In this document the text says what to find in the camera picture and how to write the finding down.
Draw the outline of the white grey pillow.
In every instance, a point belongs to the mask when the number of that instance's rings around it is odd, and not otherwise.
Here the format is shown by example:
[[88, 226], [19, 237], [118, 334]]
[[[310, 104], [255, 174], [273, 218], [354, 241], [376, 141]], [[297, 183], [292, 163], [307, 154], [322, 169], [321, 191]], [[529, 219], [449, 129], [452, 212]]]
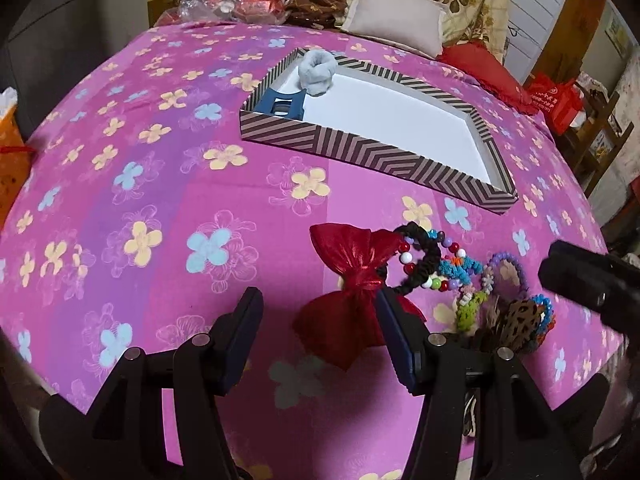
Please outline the white grey pillow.
[[445, 15], [432, 0], [352, 0], [341, 30], [437, 58]]

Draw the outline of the wooden chair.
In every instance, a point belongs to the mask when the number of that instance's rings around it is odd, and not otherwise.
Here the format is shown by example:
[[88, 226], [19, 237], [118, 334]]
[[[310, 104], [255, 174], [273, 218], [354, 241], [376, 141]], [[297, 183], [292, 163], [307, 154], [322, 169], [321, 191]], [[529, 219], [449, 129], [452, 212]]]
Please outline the wooden chair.
[[620, 92], [606, 96], [601, 89], [578, 80], [573, 88], [582, 99], [585, 119], [577, 127], [569, 126], [560, 136], [560, 150], [589, 198], [634, 132], [634, 123], [622, 127], [615, 116], [616, 106], [622, 102]]

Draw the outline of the clear plastic bag pile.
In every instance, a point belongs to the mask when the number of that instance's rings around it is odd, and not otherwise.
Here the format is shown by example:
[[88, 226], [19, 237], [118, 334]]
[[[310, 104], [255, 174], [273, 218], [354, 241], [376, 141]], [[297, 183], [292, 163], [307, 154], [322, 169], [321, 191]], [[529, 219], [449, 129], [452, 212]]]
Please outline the clear plastic bag pile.
[[285, 0], [176, 0], [154, 26], [195, 22], [281, 25], [287, 18]]

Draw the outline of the red cushion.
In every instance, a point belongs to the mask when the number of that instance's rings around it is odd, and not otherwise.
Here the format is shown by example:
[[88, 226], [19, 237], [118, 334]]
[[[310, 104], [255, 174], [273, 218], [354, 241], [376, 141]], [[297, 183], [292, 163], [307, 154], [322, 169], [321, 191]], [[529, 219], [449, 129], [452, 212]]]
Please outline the red cushion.
[[444, 47], [437, 59], [472, 76], [484, 90], [519, 113], [536, 115], [539, 112], [527, 91], [482, 42]]

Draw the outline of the red satin bow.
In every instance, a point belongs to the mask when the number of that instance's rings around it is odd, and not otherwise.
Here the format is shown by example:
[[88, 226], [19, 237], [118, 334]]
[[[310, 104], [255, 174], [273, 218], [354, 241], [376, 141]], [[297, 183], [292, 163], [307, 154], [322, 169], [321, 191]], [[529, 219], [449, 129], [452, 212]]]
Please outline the red satin bow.
[[367, 349], [384, 344], [375, 297], [386, 281], [382, 269], [409, 244], [399, 233], [341, 223], [316, 224], [309, 235], [321, 261], [343, 285], [305, 304], [292, 327], [307, 353], [348, 370]]

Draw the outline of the striped white tray box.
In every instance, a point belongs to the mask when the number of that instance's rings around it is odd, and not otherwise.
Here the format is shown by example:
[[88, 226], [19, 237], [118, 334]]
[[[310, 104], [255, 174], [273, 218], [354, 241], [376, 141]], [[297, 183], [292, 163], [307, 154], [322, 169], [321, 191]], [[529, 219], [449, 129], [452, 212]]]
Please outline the striped white tray box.
[[471, 104], [426, 82], [333, 55], [337, 69], [321, 96], [306, 94], [304, 118], [255, 113], [268, 88], [300, 90], [296, 49], [272, 66], [239, 111], [244, 141], [316, 155], [412, 182], [504, 214], [515, 183], [488, 123]]

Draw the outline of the red shopping bag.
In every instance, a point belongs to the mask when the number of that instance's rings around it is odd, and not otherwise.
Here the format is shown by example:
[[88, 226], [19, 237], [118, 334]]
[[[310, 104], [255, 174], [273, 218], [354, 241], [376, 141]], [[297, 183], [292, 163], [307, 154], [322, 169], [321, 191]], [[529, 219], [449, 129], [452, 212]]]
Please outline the red shopping bag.
[[557, 136], [562, 136], [584, 110], [576, 82], [576, 78], [554, 82], [547, 75], [538, 74], [525, 84], [525, 90], [544, 114], [549, 130]]

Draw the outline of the leopard bow brown scrunchie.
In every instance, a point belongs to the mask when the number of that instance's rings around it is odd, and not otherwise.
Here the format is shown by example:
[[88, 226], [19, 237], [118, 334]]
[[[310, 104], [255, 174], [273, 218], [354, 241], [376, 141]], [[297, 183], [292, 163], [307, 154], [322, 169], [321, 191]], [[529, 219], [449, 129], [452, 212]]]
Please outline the leopard bow brown scrunchie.
[[500, 299], [486, 312], [485, 328], [491, 341], [514, 353], [527, 353], [536, 346], [538, 328], [544, 320], [544, 307], [533, 299], [514, 300], [505, 304]]

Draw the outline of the orange plastic basket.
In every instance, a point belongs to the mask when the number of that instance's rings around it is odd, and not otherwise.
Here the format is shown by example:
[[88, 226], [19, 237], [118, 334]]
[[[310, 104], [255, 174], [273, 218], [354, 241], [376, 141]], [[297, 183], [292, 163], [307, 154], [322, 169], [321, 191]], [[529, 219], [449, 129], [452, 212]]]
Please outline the orange plastic basket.
[[25, 144], [15, 120], [17, 91], [8, 87], [1, 92], [0, 124], [0, 222], [4, 226], [32, 169], [35, 150]]

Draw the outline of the pink floral bed sheet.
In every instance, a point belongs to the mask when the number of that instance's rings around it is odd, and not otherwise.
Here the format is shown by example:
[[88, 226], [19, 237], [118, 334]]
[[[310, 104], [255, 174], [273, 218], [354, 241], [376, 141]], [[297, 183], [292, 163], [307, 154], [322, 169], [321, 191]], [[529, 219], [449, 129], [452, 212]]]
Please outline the pink floral bed sheet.
[[[299, 48], [397, 70], [472, 104], [518, 188], [501, 216], [385, 174], [241, 139], [239, 111]], [[1, 234], [1, 325], [63, 399], [87, 411], [130, 347], [177, 347], [248, 286], [265, 297], [244, 376], [219, 411], [257, 479], [396, 479], [421, 402], [383, 348], [349, 370], [306, 356], [296, 311], [340, 284], [320, 222], [442, 231], [473, 258], [518, 258], [530, 290], [554, 240], [600, 252], [591, 208], [541, 117], [460, 70], [335, 32], [169, 26], [85, 78], [32, 136], [38, 157]]]

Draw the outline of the blue hair clip card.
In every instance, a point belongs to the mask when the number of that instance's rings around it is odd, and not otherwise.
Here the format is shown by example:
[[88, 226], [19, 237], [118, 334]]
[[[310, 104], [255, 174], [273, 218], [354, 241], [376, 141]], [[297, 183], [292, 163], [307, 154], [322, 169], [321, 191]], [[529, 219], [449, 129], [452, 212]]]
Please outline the blue hair clip card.
[[307, 92], [282, 93], [268, 88], [253, 108], [255, 113], [280, 118], [302, 120]]

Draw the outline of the grey fluffy scrunchie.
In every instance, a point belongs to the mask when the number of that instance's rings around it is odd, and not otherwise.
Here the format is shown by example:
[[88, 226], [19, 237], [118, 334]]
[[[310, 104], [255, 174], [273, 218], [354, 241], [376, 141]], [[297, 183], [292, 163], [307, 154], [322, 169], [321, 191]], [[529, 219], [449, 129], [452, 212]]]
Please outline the grey fluffy scrunchie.
[[306, 52], [298, 66], [300, 88], [310, 96], [321, 96], [332, 84], [337, 62], [331, 52], [312, 49]]

